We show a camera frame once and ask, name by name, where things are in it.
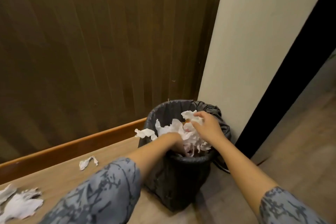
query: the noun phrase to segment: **wooden wall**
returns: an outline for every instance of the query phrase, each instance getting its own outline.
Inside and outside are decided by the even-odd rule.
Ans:
[[[0,0],[0,162],[197,97],[219,0]]]

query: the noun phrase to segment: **person's right hand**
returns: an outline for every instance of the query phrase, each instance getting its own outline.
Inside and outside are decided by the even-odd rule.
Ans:
[[[221,130],[218,120],[214,116],[205,111],[196,112],[194,113],[194,116],[202,117],[204,119],[203,125],[191,121],[193,127],[204,141],[215,146],[218,140],[225,139],[225,135]]]

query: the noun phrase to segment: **black door frame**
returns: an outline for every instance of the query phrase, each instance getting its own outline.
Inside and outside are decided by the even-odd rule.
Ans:
[[[318,0],[236,142],[251,158],[336,48],[336,0]]]

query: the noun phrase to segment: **person's right arm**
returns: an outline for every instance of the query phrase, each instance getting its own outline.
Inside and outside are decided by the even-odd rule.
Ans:
[[[194,114],[204,124],[192,122],[200,137],[223,157],[238,188],[261,223],[327,224],[312,209],[266,175],[223,134],[217,119],[207,112]]]

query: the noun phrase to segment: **person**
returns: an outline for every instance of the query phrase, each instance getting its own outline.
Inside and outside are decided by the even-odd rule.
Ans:
[[[260,223],[326,224],[312,209],[261,171],[225,138],[218,121],[204,111],[194,114],[200,137],[224,158],[233,179]],[[127,223],[140,197],[141,183],[168,150],[184,153],[178,133],[158,137],[121,157],[70,191],[41,224]]]

